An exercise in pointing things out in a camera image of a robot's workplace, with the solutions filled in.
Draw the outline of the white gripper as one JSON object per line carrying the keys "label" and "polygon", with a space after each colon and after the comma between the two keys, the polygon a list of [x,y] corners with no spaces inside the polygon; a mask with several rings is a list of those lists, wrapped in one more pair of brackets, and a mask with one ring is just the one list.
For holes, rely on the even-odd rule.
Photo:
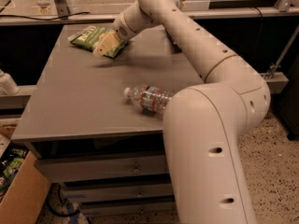
{"label": "white gripper", "polygon": [[121,44],[121,39],[128,41],[136,36],[136,32],[129,27],[123,14],[120,14],[114,20],[113,29],[115,31],[110,30],[99,35],[98,45],[93,50],[95,57],[107,56],[114,58],[117,54],[117,48]]}

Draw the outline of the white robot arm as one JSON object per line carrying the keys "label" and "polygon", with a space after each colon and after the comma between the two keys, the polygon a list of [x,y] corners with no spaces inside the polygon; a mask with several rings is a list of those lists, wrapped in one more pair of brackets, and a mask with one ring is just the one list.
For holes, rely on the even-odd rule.
{"label": "white robot arm", "polygon": [[94,50],[162,25],[202,84],[177,92],[164,111],[164,149],[182,224],[257,224],[238,138],[258,126],[270,105],[265,80],[240,56],[185,15],[179,0],[136,0]]}

